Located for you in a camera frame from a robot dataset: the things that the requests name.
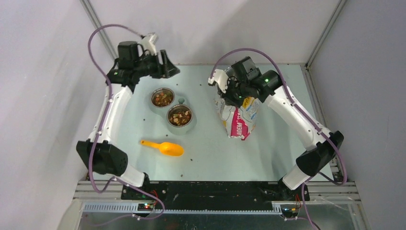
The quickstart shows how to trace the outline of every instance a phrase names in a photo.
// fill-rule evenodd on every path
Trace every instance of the yellow scoop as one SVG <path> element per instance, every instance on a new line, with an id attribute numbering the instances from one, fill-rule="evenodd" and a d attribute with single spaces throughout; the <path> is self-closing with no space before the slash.
<path id="1" fill-rule="evenodd" d="M 156 149 L 159 149 L 162 154 L 172 156 L 172 157 L 178 157 L 183 155 L 183 148 L 180 145 L 169 143 L 169 142 L 163 142 L 162 144 L 157 144 L 151 141 L 147 140 L 142 140 L 141 145 L 145 146 L 150 146 Z"/>

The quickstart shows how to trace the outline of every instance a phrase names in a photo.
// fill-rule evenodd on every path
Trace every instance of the scoop handle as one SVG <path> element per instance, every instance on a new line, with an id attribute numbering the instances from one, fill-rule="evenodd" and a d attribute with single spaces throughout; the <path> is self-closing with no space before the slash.
<path id="1" fill-rule="evenodd" d="M 147 140 L 141 140 L 141 145 L 150 146 L 150 147 L 159 149 L 159 144 L 151 142 L 151 141 L 147 141 Z"/>

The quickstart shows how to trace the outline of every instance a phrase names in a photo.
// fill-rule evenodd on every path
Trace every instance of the white wall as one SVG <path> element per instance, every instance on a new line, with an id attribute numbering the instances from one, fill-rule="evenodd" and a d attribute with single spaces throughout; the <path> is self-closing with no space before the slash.
<path id="1" fill-rule="evenodd" d="M 406 1 L 348 1 L 311 74 L 374 230 L 405 229 Z"/>
<path id="2" fill-rule="evenodd" d="M 75 151 L 104 81 L 78 0 L 0 2 L 0 229 L 56 229 L 86 168 Z M 97 37 L 96 59 L 112 64 Z"/>
<path id="3" fill-rule="evenodd" d="M 338 0 L 91 1 L 103 24 L 156 32 L 174 63 L 215 63 L 236 48 L 257 48 L 279 63 L 306 62 Z M 114 45 L 135 37 L 108 29 Z M 256 62 L 268 61 L 251 55 Z M 246 54 L 231 57 L 235 61 Z"/>

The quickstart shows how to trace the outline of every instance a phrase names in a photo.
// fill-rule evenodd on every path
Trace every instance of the red label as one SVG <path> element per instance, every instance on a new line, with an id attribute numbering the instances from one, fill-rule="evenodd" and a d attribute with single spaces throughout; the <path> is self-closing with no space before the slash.
<path id="1" fill-rule="evenodd" d="M 241 118 L 238 108 L 235 108 L 233 121 L 231 123 L 231 137 L 241 137 L 244 140 L 248 135 L 248 126 Z"/>

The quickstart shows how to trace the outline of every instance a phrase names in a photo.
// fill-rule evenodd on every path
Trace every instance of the metal bowl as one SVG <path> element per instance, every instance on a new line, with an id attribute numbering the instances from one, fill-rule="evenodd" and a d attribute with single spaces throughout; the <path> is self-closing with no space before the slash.
<path id="1" fill-rule="evenodd" d="M 155 105 L 155 103 L 154 103 L 154 98 L 156 97 L 157 94 L 161 94 L 162 92 L 163 92 L 164 94 L 166 94 L 166 95 L 172 95 L 172 101 L 171 101 L 168 105 L 166 105 L 166 106 L 158 106 L 158 105 Z M 168 89 L 168 88 L 159 88 L 159 89 L 155 90 L 155 91 L 151 94 L 151 103 L 152 103 L 152 105 L 153 105 L 154 107 L 157 107 L 157 108 L 164 108 L 164 107 L 167 107 L 167 106 L 171 105 L 174 100 L 175 100 L 175 93 L 174 93 L 171 89 Z"/>
<path id="2" fill-rule="evenodd" d="M 169 118 L 170 118 L 173 114 L 178 113 L 178 112 L 183 112 L 183 111 L 185 111 L 185 112 L 186 112 L 186 111 L 189 111 L 189 112 L 191 113 L 191 119 L 188 121 L 188 123 L 186 123 L 186 124 L 184 124 L 184 125 L 182 125 L 182 126 L 176 126 L 176 125 L 172 124 L 172 123 L 169 121 Z M 166 119 L 167 119 L 168 123 L 169 123 L 171 126 L 173 126 L 173 127 L 176 127 L 176 128 L 184 127 L 184 126 L 190 124 L 190 122 L 193 120 L 193 112 L 192 112 L 192 110 L 191 110 L 189 107 L 187 107 L 186 105 L 184 105 L 184 104 L 177 104 L 177 105 L 175 105 L 174 107 L 172 107 L 171 109 L 168 110 L 168 114 L 167 114 L 167 116 L 166 116 Z"/>

